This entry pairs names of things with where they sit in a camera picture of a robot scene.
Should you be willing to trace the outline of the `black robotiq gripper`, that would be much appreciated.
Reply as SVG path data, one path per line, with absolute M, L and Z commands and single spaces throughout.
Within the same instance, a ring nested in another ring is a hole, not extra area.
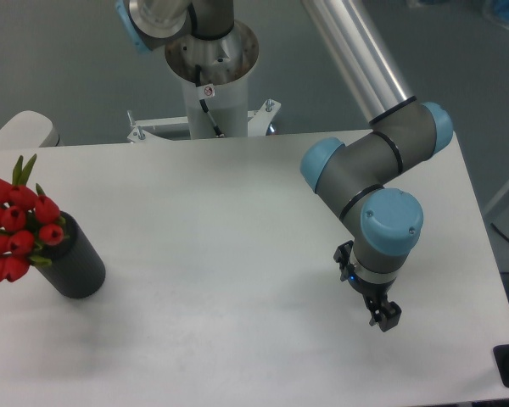
M 401 317 L 401 307 L 388 301 L 388 291 L 394 283 L 394 273 L 376 273 L 368 270 L 355 257 L 353 242 L 339 245 L 333 255 L 340 270 L 340 281 L 348 282 L 360 293 L 369 310 L 371 326 L 378 325 L 382 332 L 396 327 Z

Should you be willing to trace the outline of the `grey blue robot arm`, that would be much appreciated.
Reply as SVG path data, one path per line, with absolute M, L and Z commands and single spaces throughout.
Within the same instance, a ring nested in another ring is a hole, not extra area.
M 191 138 L 247 135 L 255 119 L 245 82 L 259 45 L 233 2 L 119 1 L 115 8 L 136 49 L 163 49 L 182 80 Z M 423 224 L 420 203 L 389 183 L 445 148 L 452 121 L 438 104 L 417 101 L 360 2 L 306 1 L 304 8 L 371 130 L 349 145 L 316 142 L 300 171 L 352 236 L 334 255 L 341 280 L 362 295 L 371 324 L 387 331 L 401 316 L 388 291 Z

